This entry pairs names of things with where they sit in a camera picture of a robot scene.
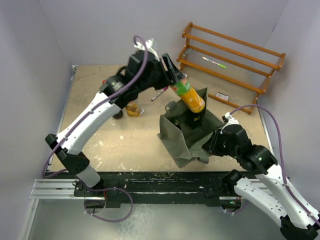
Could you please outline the green bottle white cap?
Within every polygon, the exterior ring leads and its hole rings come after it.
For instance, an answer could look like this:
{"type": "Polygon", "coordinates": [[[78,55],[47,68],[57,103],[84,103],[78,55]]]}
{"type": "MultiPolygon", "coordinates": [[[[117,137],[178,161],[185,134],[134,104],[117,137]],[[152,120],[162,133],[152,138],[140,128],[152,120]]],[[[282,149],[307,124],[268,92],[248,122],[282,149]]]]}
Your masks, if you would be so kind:
{"type": "Polygon", "coordinates": [[[187,75],[182,73],[178,76],[178,81],[172,83],[170,88],[181,98],[188,108],[195,114],[202,112],[205,109],[206,103],[202,97],[192,87],[187,80],[187,75]]]}

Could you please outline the green canvas bag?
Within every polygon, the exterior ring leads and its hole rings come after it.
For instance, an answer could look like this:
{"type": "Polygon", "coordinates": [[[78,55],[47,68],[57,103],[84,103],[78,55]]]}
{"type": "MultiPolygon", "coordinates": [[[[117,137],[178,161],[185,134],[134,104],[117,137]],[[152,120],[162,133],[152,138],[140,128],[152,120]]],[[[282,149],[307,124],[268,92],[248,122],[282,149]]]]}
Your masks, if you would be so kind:
{"type": "Polygon", "coordinates": [[[186,117],[191,110],[182,101],[171,101],[165,107],[165,113],[159,117],[159,134],[167,152],[181,169],[192,161],[208,164],[211,154],[202,149],[215,130],[224,125],[222,120],[205,108],[201,126],[191,130],[186,126],[186,117]],[[173,124],[177,119],[180,128],[173,124]]]}

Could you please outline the blue white beverage carton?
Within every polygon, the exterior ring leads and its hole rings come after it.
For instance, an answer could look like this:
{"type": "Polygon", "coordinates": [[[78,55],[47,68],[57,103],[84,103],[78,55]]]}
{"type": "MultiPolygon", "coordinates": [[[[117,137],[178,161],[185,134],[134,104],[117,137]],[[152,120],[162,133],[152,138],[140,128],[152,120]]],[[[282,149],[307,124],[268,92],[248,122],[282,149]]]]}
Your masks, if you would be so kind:
{"type": "Polygon", "coordinates": [[[139,117],[145,112],[137,100],[129,102],[125,106],[125,110],[130,117],[139,117]]]}

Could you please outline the glass cola bottle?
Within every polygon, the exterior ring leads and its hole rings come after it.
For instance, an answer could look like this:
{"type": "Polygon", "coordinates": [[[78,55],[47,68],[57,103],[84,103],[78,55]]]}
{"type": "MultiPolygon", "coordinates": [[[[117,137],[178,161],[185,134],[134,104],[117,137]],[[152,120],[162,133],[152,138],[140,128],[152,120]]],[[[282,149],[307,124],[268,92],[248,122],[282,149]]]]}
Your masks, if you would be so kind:
{"type": "MultiPolygon", "coordinates": [[[[103,92],[107,95],[107,96],[110,96],[112,95],[113,93],[115,93],[117,90],[116,90],[116,87],[114,86],[117,81],[117,79],[114,78],[114,77],[109,77],[105,80],[102,81],[102,84],[103,85],[107,85],[103,92]]],[[[115,120],[119,120],[123,117],[123,110],[121,109],[117,114],[113,115],[112,118],[115,119],[115,120]]]]}

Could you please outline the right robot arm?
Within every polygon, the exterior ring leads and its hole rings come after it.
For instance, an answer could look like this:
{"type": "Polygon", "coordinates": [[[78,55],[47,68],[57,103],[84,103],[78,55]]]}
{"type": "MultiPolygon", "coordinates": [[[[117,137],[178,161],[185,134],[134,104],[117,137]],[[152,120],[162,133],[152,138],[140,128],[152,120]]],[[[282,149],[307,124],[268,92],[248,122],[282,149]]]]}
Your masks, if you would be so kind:
{"type": "Polygon", "coordinates": [[[252,144],[242,126],[230,124],[215,130],[202,148],[214,156],[234,158],[270,191],[267,194],[232,170],[223,178],[226,195],[247,199],[279,226],[287,240],[314,240],[318,236],[319,211],[295,189],[274,155],[266,147],[252,144]]]}

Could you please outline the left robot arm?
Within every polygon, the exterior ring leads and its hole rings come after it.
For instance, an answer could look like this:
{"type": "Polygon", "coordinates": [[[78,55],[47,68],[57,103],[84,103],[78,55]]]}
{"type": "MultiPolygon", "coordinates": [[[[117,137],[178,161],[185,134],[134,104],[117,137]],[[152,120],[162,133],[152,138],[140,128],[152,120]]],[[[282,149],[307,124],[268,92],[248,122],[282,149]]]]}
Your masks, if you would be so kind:
{"type": "Polygon", "coordinates": [[[149,50],[137,50],[127,65],[106,80],[71,125],[57,135],[48,134],[45,141],[67,171],[85,184],[85,190],[91,196],[98,196],[103,184],[82,152],[87,141],[108,119],[136,100],[139,93],[149,88],[163,89],[184,77],[167,53],[158,58],[149,50]]]}

